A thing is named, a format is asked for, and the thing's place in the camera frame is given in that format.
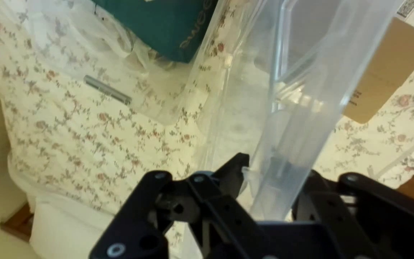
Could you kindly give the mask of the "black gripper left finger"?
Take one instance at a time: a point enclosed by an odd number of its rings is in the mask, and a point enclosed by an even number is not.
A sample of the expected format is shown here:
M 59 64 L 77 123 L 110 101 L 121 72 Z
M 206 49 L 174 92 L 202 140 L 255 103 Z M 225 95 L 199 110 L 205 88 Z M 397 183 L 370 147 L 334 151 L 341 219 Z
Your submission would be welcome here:
M 241 195 L 245 183 L 243 169 L 249 166 L 249 160 L 249 154 L 238 153 L 213 173 L 213 179 L 219 183 L 219 187 L 225 195 L 232 197 Z

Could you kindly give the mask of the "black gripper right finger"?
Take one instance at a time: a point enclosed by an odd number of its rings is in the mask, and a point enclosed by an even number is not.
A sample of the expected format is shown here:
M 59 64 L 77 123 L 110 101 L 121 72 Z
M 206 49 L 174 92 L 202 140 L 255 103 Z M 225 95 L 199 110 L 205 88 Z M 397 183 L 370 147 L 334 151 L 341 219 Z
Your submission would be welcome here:
M 334 223 L 341 206 L 335 183 L 312 172 L 292 208 L 297 222 Z

